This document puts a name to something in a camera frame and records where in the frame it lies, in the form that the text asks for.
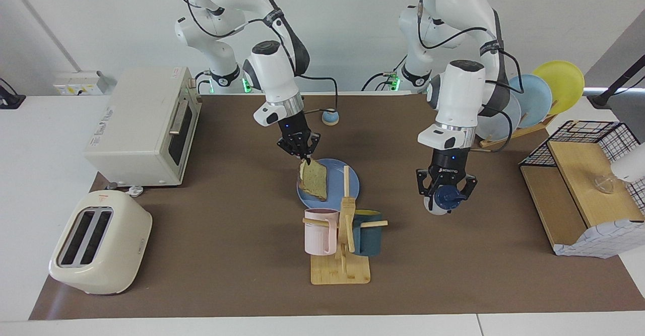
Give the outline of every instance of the green indicator light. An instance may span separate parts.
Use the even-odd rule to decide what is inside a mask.
[[[399,86],[401,85],[401,79],[397,75],[390,75],[390,81],[392,81],[392,85],[390,86],[391,91],[398,91]]]
[[[248,83],[246,78],[242,78],[242,84],[244,84],[245,93],[251,93],[253,91],[253,88],[251,88],[251,84]]]

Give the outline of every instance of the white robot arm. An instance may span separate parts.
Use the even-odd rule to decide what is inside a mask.
[[[320,134],[311,132],[307,125],[302,96],[294,81],[294,76],[302,75],[307,70],[309,53],[293,33],[276,2],[189,0],[189,3],[205,8],[202,22],[207,22],[207,29],[212,29],[216,34],[209,35],[185,19],[180,19],[175,24],[175,31],[187,45],[196,47],[209,58],[211,76],[220,87],[223,84],[230,86],[232,81],[235,81],[236,87],[241,84],[237,79],[240,69],[232,48],[217,39],[233,35],[244,27],[242,11],[259,15],[261,21],[279,36],[280,42],[265,41],[253,47],[251,56],[244,62],[243,69],[249,76],[252,88],[264,91],[267,98],[253,117],[264,126],[277,122],[283,134],[278,141],[280,148],[309,162]],[[215,72],[227,73],[230,76],[217,77]],[[230,93],[232,90],[219,92]]]
[[[235,59],[233,48],[219,41],[220,36],[241,30],[246,19],[244,12],[221,8],[211,0],[188,0],[194,7],[193,15],[201,26],[214,37],[203,32],[192,20],[182,17],[175,22],[179,41],[201,51],[209,65],[210,86],[216,94],[244,92],[243,76]]]
[[[274,40],[254,46],[244,62],[244,72],[251,86],[264,91],[267,97],[267,102],[253,114],[255,120],[265,126],[277,122],[282,132],[278,146],[309,163],[320,134],[311,132],[304,117],[304,102],[284,47]]]
[[[260,16],[264,23],[281,37],[293,74],[304,74],[309,66],[309,53],[304,44],[295,35],[293,29],[284,18],[284,13],[274,0],[211,0],[226,8],[236,8],[245,12],[252,12]]]
[[[412,17],[413,8],[401,14],[401,30],[408,42],[414,40],[419,43],[408,44],[408,58],[413,60],[403,66],[401,80],[408,82],[408,88],[417,88],[417,93],[427,88],[428,103],[438,111],[435,123],[418,137],[419,143],[433,148],[433,156],[428,169],[417,169],[417,184],[419,194],[424,196],[426,209],[432,214],[444,215],[467,200],[477,185],[477,178],[466,173],[466,161],[474,142],[478,115],[500,113],[509,102],[510,92],[498,85],[507,83],[503,42],[497,13],[488,1],[422,2],[416,21]],[[466,32],[479,43],[482,63],[453,61],[443,74],[433,77],[428,83],[431,61],[426,60],[423,66],[417,59],[428,55],[421,51],[428,49],[425,42],[437,42],[435,47],[455,47],[460,43],[456,41],[459,36],[455,35]],[[410,81],[410,78],[419,77],[425,81]],[[426,187],[424,181],[428,177],[431,177],[431,183]],[[462,180],[466,184],[459,190],[457,186]]]

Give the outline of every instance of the black stand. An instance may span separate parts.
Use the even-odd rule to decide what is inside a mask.
[[[617,81],[615,81],[609,88],[607,88],[606,91],[604,91],[603,94],[601,95],[593,95],[587,97],[589,101],[591,102],[592,106],[594,106],[595,109],[611,109],[611,106],[607,104],[608,100],[612,95],[616,94],[616,91],[619,90],[622,86],[631,79],[636,73],[640,72],[642,68],[645,68],[645,55],[641,56],[634,65],[629,67],[625,74],[623,74],[620,78],[618,78]]]
[[[25,102],[25,98],[26,95],[13,95],[0,86],[0,109],[18,109]]]

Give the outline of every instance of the wooden board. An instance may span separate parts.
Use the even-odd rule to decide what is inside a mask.
[[[522,166],[522,174],[551,246],[572,245],[587,230],[557,168]]]
[[[312,285],[366,285],[371,281],[369,258],[346,253],[347,272],[343,261],[336,255],[311,256]]]
[[[549,142],[548,146],[589,228],[620,219],[643,221],[624,186],[618,186],[613,194],[601,193],[594,186],[594,178],[611,173],[610,161],[600,145]]]

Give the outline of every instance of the slice of bread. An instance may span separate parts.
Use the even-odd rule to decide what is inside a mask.
[[[327,201],[327,168],[316,160],[307,164],[300,162],[298,185],[305,193],[316,196],[320,201]]]

